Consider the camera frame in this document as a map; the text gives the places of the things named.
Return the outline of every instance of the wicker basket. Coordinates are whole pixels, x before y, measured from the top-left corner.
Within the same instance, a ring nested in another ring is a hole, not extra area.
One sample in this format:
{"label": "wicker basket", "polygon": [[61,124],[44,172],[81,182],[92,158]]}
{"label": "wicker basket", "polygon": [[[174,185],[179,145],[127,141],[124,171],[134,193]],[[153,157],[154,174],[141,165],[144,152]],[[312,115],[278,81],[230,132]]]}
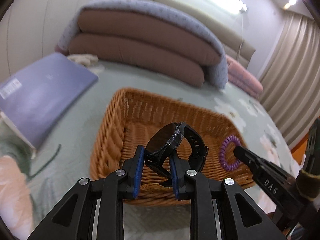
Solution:
{"label": "wicker basket", "polygon": [[[240,133],[227,117],[178,100],[132,88],[118,90],[109,103],[91,155],[91,177],[104,178],[119,169],[125,159],[133,157],[137,145],[146,146],[160,128],[171,122],[186,122],[200,134],[205,145],[209,147],[209,154],[202,171],[208,178],[216,180],[233,178],[243,188],[254,184],[250,170],[243,163],[233,172],[225,171],[219,164],[219,149],[227,136],[235,135],[242,145],[245,145]],[[228,162],[235,160],[233,149],[234,145],[228,146],[226,153]],[[177,152],[180,158],[188,159],[191,147],[186,139],[183,139]],[[167,161],[164,167],[169,169]],[[164,180],[165,178],[144,166],[139,196],[130,203],[145,206],[188,203],[175,200],[172,188],[160,186],[159,182]]]}

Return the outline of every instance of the headboard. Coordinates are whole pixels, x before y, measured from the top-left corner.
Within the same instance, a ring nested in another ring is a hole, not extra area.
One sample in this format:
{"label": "headboard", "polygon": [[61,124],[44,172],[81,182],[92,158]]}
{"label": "headboard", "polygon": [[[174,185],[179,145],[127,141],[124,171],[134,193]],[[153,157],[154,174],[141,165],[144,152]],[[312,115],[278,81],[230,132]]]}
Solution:
{"label": "headboard", "polygon": [[200,22],[202,22],[221,41],[221,43],[224,45],[226,54],[230,55],[234,59],[238,59],[238,56],[239,56],[239,62],[245,68],[248,66],[250,59],[256,49],[253,46],[251,46],[248,42],[243,41],[241,36],[239,36],[233,30],[229,29],[222,23],[218,22],[217,20],[212,18],[209,14],[204,13],[198,10],[197,8],[194,8],[179,0],[151,0],[151,1],[163,3],[170,7],[176,8],[180,11],[183,11],[191,15],[192,17],[196,18]]}

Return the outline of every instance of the black smartwatch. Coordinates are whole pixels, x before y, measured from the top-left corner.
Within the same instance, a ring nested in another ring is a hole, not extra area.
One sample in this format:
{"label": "black smartwatch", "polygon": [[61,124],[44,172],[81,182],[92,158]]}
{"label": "black smartwatch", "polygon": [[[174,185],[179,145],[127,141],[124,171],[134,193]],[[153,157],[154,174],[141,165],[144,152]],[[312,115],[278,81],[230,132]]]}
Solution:
{"label": "black smartwatch", "polygon": [[201,136],[185,122],[169,123],[161,128],[148,142],[144,153],[145,164],[160,176],[171,178],[162,165],[167,157],[180,145],[182,138],[190,143],[192,152],[188,162],[191,169],[202,171],[208,155],[208,147]]}

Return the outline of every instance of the silver rivet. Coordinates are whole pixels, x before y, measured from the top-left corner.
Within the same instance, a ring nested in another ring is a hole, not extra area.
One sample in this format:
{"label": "silver rivet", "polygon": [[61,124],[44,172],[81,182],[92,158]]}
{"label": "silver rivet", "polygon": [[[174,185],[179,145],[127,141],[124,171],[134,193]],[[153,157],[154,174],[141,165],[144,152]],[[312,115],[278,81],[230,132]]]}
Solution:
{"label": "silver rivet", "polygon": [[86,184],[88,184],[88,182],[89,182],[89,180],[87,178],[83,178],[83,179],[79,180],[80,185],[86,185]]}
{"label": "silver rivet", "polygon": [[187,174],[188,174],[189,176],[194,176],[194,175],[197,174],[197,172],[196,172],[195,170],[188,170],[188,171],[187,171]]}
{"label": "silver rivet", "polygon": [[226,184],[228,184],[228,185],[233,185],[235,181],[234,181],[233,179],[231,179],[231,178],[226,178],[226,179],[224,180],[224,182],[225,182]]}
{"label": "silver rivet", "polygon": [[116,171],[116,174],[117,174],[118,176],[123,176],[123,175],[125,174],[125,170],[117,170],[117,171]]}

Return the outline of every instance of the light green bedsheet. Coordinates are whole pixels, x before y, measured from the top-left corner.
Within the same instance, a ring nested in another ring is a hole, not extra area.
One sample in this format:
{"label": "light green bedsheet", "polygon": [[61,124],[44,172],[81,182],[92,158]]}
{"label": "light green bedsheet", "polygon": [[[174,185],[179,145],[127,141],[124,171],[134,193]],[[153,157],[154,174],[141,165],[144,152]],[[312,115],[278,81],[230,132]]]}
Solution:
{"label": "light green bedsheet", "polygon": [[[30,214],[34,221],[32,228],[75,182],[81,177],[89,177],[90,155],[96,133],[108,102],[121,87],[134,87],[171,98],[181,98],[184,102],[225,114],[242,133],[251,151],[291,172],[293,159],[279,130],[260,103],[236,86],[227,83],[225,90],[218,90],[204,84],[201,89],[197,89],[136,67],[104,61],[100,61],[100,64],[106,69],[99,74],[99,81],[71,106],[33,160],[24,143],[14,138],[6,125],[0,123],[2,155],[13,156],[20,172],[26,176],[33,208],[33,214]],[[59,145],[61,148],[55,156]],[[259,200],[261,190],[257,186],[246,191],[255,201]],[[151,220],[151,213],[156,213],[156,218],[152,217]],[[180,217],[180,220],[172,228],[173,217]],[[158,220],[162,221],[160,224],[163,228],[156,223]],[[141,208],[124,205],[126,239],[148,239],[150,230],[145,225],[148,223],[152,223],[151,228],[154,228],[154,239],[177,239],[177,232],[179,236],[188,235],[189,210],[186,207]]]}

